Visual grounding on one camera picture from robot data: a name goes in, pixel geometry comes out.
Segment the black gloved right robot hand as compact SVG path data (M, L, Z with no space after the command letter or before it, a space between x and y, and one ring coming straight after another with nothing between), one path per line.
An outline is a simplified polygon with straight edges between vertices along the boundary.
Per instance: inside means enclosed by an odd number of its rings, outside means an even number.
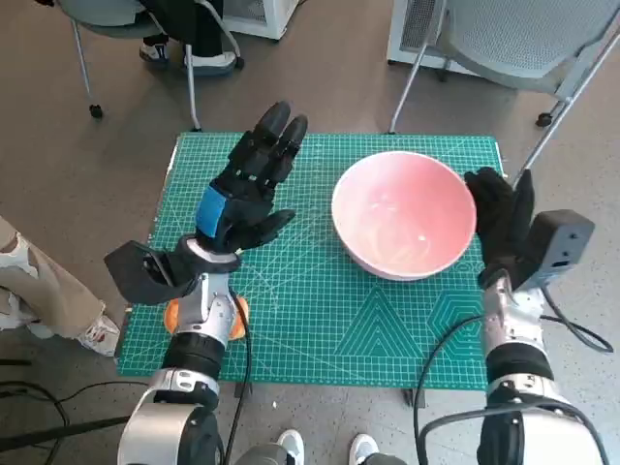
M515 187L489 167L468 171L464 179L477 211L476 233L484 263L479 285L486 289L505 272L517 288L526 280L525 245L535 202L532 174L526 170Z

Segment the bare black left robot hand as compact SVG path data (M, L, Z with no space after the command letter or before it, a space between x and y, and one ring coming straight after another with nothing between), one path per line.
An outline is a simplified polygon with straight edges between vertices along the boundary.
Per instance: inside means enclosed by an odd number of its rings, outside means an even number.
M290 119L290 113L285 101L270 107L208 184L196 214L195 238L204 249L224 254L261 247L295 217L292 209L272 210L276 187L292 171L307 132L307 117Z

